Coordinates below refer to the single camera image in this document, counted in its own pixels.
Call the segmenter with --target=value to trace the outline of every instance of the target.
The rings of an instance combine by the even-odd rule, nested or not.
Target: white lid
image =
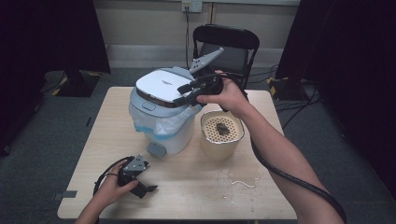
[[[191,80],[163,70],[155,70],[136,81],[136,87],[153,98],[173,103],[182,95],[177,88],[189,84]]]

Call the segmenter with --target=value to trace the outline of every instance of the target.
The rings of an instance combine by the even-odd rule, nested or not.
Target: folding chair
[[[206,24],[197,27],[192,34],[194,42],[193,58],[213,52],[220,47],[224,51],[210,63],[213,70],[237,74],[241,87],[246,88],[254,56],[260,45],[259,38],[249,30]],[[198,42],[202,43],[198,51]]]

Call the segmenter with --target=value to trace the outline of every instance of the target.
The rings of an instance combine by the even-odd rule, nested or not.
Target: wooden table
[[[75,198],[63,198],[60,218],[77,218],[92,197],[94,182],[114,161],[143,154],[149,168],[138,179],[158,185],[139,199],[127,193],[102,213],[115,219],[295,219],[268,171],[253,155],[248,129],[233,156],[224,162],[210,160],[200,148],[200,119],[203,113],[219,109],[207,105],[195,117],[189,144],[176,155],[161,159],[147,151],[148,140],[134,130],[129,115],[130,87],[109,89],[91,134],[82,151],[67,190]],[[249,101],[281,133],[282,129],[268,91],[247,91]]]

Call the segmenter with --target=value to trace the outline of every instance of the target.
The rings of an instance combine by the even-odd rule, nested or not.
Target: hand
[[[121,195],[137,186],[137,180],[134,180],[125,186],[119,186],[118,174],[121,166],[125,162],[127,161],[119,162],[108,172],[105,181],[94,195],[94,198],[97,198],[104,206],[114,203]]]
[[[230,79],[222,79],[224,87],[219,95],[199,95],[197,101],[202,104],[218,104],[229,110],[237,118],[240,118],[243,109],[250,105],[248,100],[239,90],[238,86]]]

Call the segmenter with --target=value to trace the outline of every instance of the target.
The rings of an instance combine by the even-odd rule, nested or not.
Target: perforated basket
[[[201,128],[201,149],[214,160],[230,158],[245,135],[241,120],[222,110],[203,114]]]

